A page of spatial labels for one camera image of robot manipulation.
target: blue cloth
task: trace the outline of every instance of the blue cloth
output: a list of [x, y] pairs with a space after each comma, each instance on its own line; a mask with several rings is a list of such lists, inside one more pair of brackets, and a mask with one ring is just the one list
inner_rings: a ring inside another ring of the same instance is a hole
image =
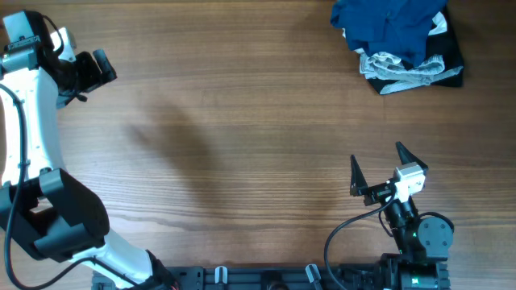
[[341, 0], [330, 23], [346, 29], [350, 50], [363, 48], [368, 56], [388, 52], [419, 66], [426, 55], [432, 18], [447, 0]]

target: wire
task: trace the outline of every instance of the wire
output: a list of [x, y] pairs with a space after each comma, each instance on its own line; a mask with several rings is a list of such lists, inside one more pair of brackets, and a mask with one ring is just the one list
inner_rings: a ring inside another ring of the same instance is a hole
[[27, 172], [27, 127], [25, 125], [25, 114], [23, 112], [23, 104], [19, 100], [19, 98], [16, 96], [15, 93], [13, 93], [12, 90], [7, 88], [5, 85], [0, 84], [0, 89], [4, 90], [12, 99], [13, 104], [16, 107], [16, 110], [18, 111], [18, 120], [19, 120], [19, 140], [20, 140], [20, 163], [19, 163], [19, 180], [18, 180], [18, 186], [16, 187], [15, 196], [13, 197], [12, 205], [9, 212], [9, 217], [7, 218], [7, 227], [6, 227], [6, 237], [3, 247], [3, 258], [4, 262], [6, 264], [6, 273], [9, 277], [9, 280], [12, 282], [12, 284], [22, 290], [40, 290], [43, 288], [46, 288], [55, 282], [57, 280], [61, 279], [63, 276], [68, 274], [72, 269], [74, 269], [77, 265], [83, 262], [91, 262], [94, 264], [98, 264], [100, 267], [103, 267], [113, 275], [119, 277], [120, 279], [138, 287], [138, 284], [136, 282], [133, 282], [132, 280], [128, 279], [126, 276], [120, 274], [115, 269], [109, 267], [108, 265], [104, 264], [101, 261], [98, 261], [95, 257], [89, 257], [89, 258], [83, 258], [79, 259], [75, 262], [73, 262], [70, 266], [66, 267], [61, 273], [56, 275], [54, 278], [49, 280], [47, 283], [38, 285], [38, 286], [26, 286], [23, 285], [18, 278], [15, 275], [15, 272], [13, 270], [13, 264], [10, 258], [10, 242], [12, 238], [12, 231], [13, 231], [13, 225], [15, 223], [15, 216], [17, 212], [17, 207], [19, 203], [19, 198], [21, 197], [22, 193], [22, 187], [23, 182], [25, 181], [25, 175]]
[[333, 239], [333, 237], [341, 230], [343, 229], [345, 226], [349, 226], [351, 223], [353, 222], [356, 222], [356, 221], [359, 221], [363, 218], [367, 218], [367, 217], [370, 217], [374, 214], [377, 214], [377, 213], [380, 213], [382, 212], [384, 209], [386, 209], [387, 207], [389, 207], [390, 205], [393, 204], [393, 202], [395, 201], [395, 199], [391, 196], [390, 198], [390, 201], [387, 202], [385, 205], [377, 208], [377, 209], [374, 209], [368, 213], [364, 213], [364, 214], [361, 214], [359, 216], [356, 216], [354, 218], [351, 218], [351, 219], [348, 219], [347, 221], [341, 223], [339, 226], [337, 226], [332, 232], [331, 234], [328, 236], [328, 239], [326, 240], [326, 244], [324, 245], [324, 264], [326, 265], [326, 269], [328, 271], [328, 274], [330, 274], [330, 277], [331, 279], [333, 280], [333, 282], [335, 282], [335, 284], [337, 284], [337, 286], [339, 286], [341, 289], [343, 290], [347, 290], [346, 287], [344, 287], [344, 285], [342, 285], [338, 280], [337, 278], [335, 277], [335, 275], [333, 275], [333, 272], [331, 271], [331, 268], [330, 268], [330, 261], [328, 260], [328, 250], [330, 249], [330, 242], [331, 240]]
[[432, 216], [432, 217], [437, 217], [437, 218], [442, 219], [443, 221], [445, 221], [450, 226], [451, 232], [455, 233], [455, 225], [453, 225], [452, 220], [450, 220], [449, 218], [443, 216], [441, 213], [427, 212], [427, 213], [419, 214], [419, 218], [422, 218], [422, 217], [425, 217], [425, 216]]
[[384, 231], [387, 233], [387, 235], [392, 238], [393, 233], [391, 233], [391, 231], [387, 229], [387, 226], [385, 226], [384, 220], [381, 218], [381, 212], [378, 213], [378, 220], [380, 220], [381, 227], [384, 228]]
[[48, 17], [47, 15], [42, 15], [42, 16], [43, 16], [44, 19], [47, 19], [47, 21], [50, 23], [50, 25], [52, 25], [54, 30], [57, 32], [57, 35], [59, 36], [59, 40], [61, 41], [61, 45], [54, 52], [57, 54], [57, 56], [60, 56], [60, 54], [65, 49], [65, 42], [63, 41], [63, 36], [61, 36], [61, 33], [59, 32], [59, 29], [57, 29], [56, 24], [54, 24], [54, 22], [50, 19], [50, 17]]

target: pile of clothes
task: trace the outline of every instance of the pile of clothes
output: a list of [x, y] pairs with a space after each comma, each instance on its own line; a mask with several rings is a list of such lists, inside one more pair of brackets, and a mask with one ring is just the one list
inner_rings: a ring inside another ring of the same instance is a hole
[[340, 0], [331, 24], [360, 55], [360, 73], [379, 94], [424, 85], [460, 87], [464, 59], [447, 0]]

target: wooden table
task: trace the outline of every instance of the wooden table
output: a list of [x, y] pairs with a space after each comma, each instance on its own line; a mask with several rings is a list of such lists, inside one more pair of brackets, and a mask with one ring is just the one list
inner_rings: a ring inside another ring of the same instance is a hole
[[[349, 155], [379, 183], [399, 140], [431, 169], [419, 209], [456, 224], [453, 289], [514, 288], [516, 2], [451, 2], [465, 87], [387, 97], [330, 26], [332, 4], [3, 0], [0, 11], [37, 10], [79, 51], [106, 50], [119, 78], [59, 112], [63, 156], [112, 228], [165, 264], [323, 264], [331, 230], [370, 210], [349, 196]], [[371, 217], [335, 238], [331, 261], [395, 250]], [[65, 266], [13, 251], [27, 284]], [[3, 268], [0, 281], [13, 289]], [[81, 267], [53, 288], [89, 281]]]

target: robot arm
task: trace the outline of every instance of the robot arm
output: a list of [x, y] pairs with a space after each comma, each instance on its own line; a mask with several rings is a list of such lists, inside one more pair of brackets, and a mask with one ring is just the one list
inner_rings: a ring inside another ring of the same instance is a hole
[[[0, 226], [6, 229], [9, 212], [14, 210], [12, 238], [33, 259], [73, 263], [91, 258], [84, 264], [112, 279], [117, 288], [172, 285], [174, 279], [162, 271], [161, 262], [110, 229], [100, 199], [65, 171], [57, 109], [75, 97], [85, 101], [82, 93], [114, 80], [116, 72], [103, 50], [94, 52], [96, 61], [88, 52], [75, 55], [75, 43], [66, 28], [49, 34], [44, 18], [34, 11], [20, 11], [3, 19], [10, 44], [0, 60], [0, 83], [22, 103], [27, 170], [25, 181], [18, 184], [22, 130], [17, 126], [19, 116], [13, 99], [0, 90], [7, 141]], [[21, 197], [13, 208], [13, 196], [19, 186]], [[47, 198], [52, 207], [31, 212], [41, 198]]]

